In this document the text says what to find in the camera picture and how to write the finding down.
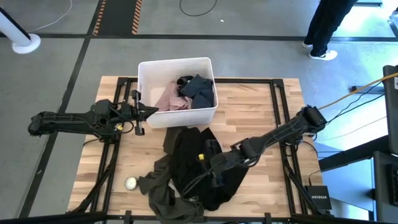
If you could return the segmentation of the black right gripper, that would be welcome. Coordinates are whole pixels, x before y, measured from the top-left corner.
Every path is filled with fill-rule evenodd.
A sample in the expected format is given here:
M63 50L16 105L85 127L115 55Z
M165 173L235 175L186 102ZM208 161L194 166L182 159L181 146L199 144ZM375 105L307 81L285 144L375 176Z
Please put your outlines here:
M211 178L212 187L221 187L224 185L222 173L227 169L227 161L222 156L222 149L217 140L205 140L203 153L198 155L198 160L202 165L206 175Z

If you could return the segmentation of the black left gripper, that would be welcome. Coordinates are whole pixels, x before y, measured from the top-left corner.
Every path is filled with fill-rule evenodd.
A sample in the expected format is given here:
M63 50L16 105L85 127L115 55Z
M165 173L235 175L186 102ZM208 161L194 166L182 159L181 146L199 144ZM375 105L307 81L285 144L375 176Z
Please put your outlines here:
M146 106L141 103L141 93L137 90L131 91L131 97L133 99L133 105L127 102L121 103L120 117L122 119L120 127L121 134L130 133L134 130L135 135L143 136L145 135L144 128L142 127L142 122L147 121L147 119L156 113L159 109L157 107ZM124 131L124 123L130 123L131 129Z

